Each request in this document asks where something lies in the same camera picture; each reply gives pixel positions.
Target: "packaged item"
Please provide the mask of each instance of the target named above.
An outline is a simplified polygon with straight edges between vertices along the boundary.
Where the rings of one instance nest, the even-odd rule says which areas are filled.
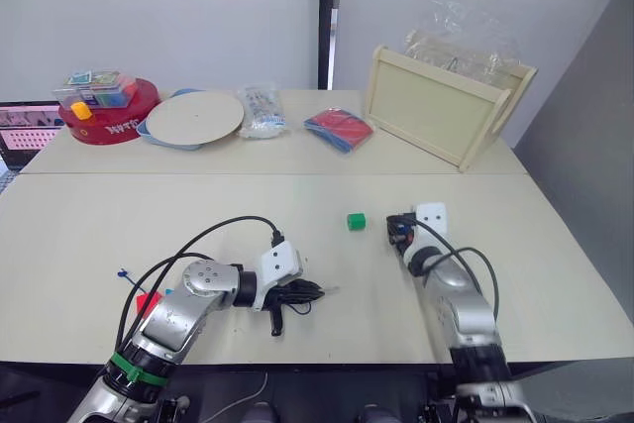
[[[119,71],[81,71],[71,75],[53,94],[61,107],[70,110],[77,102],[90,109],[126,108],[137,92],[134,77]]]
[[[286,118],[277,91],[270,85],[253,85],[237,93],[245,108],[245,119],[238,134],[243,138],[269,139],[286,130]]]
[[[343,153],[356,149],[373,132],[366,121],[339,108],[327,109],[307,119],[304,127]]]
[[[460,2],[424,5],[417,29],[405,38],[405,54],[476,81],[506,82],[519,64],[519,48],[509,28],[488,12]]]

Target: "wooden frame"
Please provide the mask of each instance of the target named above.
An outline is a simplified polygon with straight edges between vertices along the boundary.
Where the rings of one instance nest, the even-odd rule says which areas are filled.
[[[494,78],[495,87],[378,47],[365,112],[382,129],[465,171],[497,138],[535,73],[512,66]]]

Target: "white bracket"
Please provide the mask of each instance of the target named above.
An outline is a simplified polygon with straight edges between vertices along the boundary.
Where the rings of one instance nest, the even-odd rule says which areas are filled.
[[[290,242],[282,242],[260,257],[256,266],[258,288],[253,308],[262,311],[268,291],[279,285],[285,285],[303,273],[299,253]]]
[[[449,224],[447,219],[447,207],[445,207],[443,202],[420,203],[416,206],[414,211],[416,212],[416,220],[429,225],[429,227],[441,237],[447,239]],[[409,263],[416,252],[430,246],[437,247],[440,250],[444,250],[445,248],[436,237],[420,225],[417,225],[414,228],[414,240],[407,250],[405,250],[403,261]]]

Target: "white curtain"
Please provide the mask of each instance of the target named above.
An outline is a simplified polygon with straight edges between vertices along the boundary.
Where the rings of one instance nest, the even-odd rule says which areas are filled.
[[[0,0],[0,101],[118,68],[159,89],[317,85],[319,0]]]

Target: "orange cap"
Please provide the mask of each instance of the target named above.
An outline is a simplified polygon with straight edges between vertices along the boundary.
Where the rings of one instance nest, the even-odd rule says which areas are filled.
[[[72,103],[70,105],[70,109],[73,113],[75,113],[77,119],[80,119],[81,121],[89,119],[92,116],[92,111],[90,111],[88,105],[83,101],[76,101]]]

